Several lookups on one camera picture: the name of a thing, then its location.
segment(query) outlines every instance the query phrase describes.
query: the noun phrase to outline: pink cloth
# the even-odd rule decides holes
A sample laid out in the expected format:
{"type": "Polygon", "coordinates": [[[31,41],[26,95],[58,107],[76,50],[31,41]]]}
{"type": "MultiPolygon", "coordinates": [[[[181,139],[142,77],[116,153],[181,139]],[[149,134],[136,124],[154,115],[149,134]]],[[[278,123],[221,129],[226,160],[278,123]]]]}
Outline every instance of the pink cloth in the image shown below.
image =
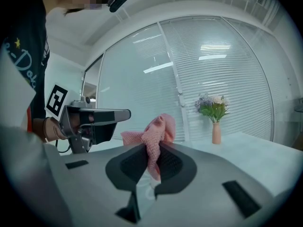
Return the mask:
{"type": "Polygon", "coordinates": [[[160,155],[160,141],[173,142],[176,136],[175,119],[163,113],[156,117],[145,128],[144,132],[124,131],[121,133],[123,144],[143,143],[146,145],[148,154],[147,169],[151,176],[160,181],[157,160],[160,155]]]}

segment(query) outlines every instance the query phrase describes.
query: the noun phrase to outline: cable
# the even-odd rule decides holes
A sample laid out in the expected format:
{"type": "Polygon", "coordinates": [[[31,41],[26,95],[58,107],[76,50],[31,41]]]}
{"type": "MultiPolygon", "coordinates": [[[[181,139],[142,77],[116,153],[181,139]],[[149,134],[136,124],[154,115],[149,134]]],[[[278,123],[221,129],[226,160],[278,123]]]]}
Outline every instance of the cable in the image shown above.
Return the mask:
{"type": "MultiPolygon", "coordinates": [[[[56,148],[58,149],[58,140],[56,140],[55,146],[56,146],[56,148]]],[[[66,153],[66,152],[68,152],[68,151],[70,150],[70,148],[71,148],[71,146],[69,146],[69,147],[67,148],[66,151],[58,151],[58,152],[59,152],[59,153],[66,153]]]]}

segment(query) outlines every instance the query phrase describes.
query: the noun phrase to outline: window blinds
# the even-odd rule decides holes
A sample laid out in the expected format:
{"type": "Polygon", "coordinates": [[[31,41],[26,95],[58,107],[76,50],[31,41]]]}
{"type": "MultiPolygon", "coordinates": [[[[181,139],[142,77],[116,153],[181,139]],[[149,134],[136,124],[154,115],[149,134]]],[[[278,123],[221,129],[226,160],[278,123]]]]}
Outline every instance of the window blinds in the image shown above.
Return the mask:
{"type": "Polygon", "coordinates": [[[132,117],[117,124],[123,131],[143,131],[156,116],[176,121],[176,140],[184,141],[176,79],[162,34],[152,25],[119,41],[104,56],[98,87],[98,108],[130,109],[132,117]]]}
{"type": "Polygon", "coordinates": [[[295,99],[299,86],[294,69],[279,42],[272,35],[252,25],[226,19],[243,36],[260,61],[268,80],[275,115],[274,142],[292,146],[298,131],[295,99]]]}
{"type": "Polygon", "coordinates": [[[211,137],[211,121],[196,112],[199,93],[229,98],[222,134],[244,132],[270,140],[271,97],[262,68],[243,38],[221,18],[162,22],[186,103],[190,140],[211,137]]]}

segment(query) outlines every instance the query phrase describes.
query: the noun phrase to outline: person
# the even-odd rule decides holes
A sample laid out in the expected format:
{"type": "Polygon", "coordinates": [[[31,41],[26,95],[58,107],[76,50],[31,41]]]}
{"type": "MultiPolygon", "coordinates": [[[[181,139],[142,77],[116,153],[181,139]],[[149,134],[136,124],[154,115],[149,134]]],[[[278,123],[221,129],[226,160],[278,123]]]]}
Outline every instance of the person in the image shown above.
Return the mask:
{"type": "MultiPolygon", "coordinates": [[[[44,78],[50,56],[46,34],[46,15],[55,7],[65,9],[65,15],[83,9],[96,9],[108,0],[27,0],[22,13],[19,12],[14,23],[8,28],[4,39],[7,53],[16,68],[36,91],[27,110],[27,131],[35,133],[43,142],[66,139],[59,123],[54,118],[46,118],[44,78]]],[[[72,116],[72,126],[77,129],[80,124],[78,115],[72,116]]]]}

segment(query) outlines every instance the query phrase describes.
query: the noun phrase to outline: pink vase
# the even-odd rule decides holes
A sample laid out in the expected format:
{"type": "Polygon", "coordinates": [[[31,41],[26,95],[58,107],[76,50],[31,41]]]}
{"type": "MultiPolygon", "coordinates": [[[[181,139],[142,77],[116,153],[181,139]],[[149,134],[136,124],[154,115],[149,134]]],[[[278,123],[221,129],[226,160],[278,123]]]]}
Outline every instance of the pink vase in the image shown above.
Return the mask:
{"type": "Polygon", "coordinates": [[[213,144],[221,144],[221,129],[220,123],[213,123],[213,144]]]}

